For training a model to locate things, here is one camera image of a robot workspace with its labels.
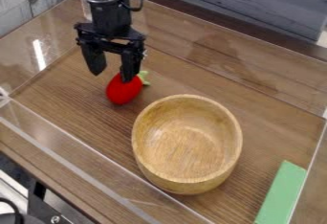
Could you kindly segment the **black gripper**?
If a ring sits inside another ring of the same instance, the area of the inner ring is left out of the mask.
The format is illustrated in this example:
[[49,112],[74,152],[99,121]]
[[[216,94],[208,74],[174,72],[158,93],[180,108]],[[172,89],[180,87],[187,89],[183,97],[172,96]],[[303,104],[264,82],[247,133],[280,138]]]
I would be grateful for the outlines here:
[[91,23],[76,23],[75,30],[76,44],[82,49],[90,72],[98,76],[104,71],[107,66],[104,52],[111,52],[122,55],[122,80],[124,83],[131,82],[139,73],[140,62],[146,56],[146,35],[132,27],[124,27],[118,34],[100,34]]

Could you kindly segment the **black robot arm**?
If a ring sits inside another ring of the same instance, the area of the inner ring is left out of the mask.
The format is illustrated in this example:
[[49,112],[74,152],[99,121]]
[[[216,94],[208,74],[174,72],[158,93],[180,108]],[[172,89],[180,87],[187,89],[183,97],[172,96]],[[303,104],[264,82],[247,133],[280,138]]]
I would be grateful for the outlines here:
[[106,69],[104,53],[120,56],[120,75],[124,83],[131,82],[140,71],[144,59],[146,35],[132,27],[132,12],[140,11],[131,6],[130,0],[86,0],[91,9],[92,21],[76,23],[76,45],[80,47],[90,72],[98,76]]

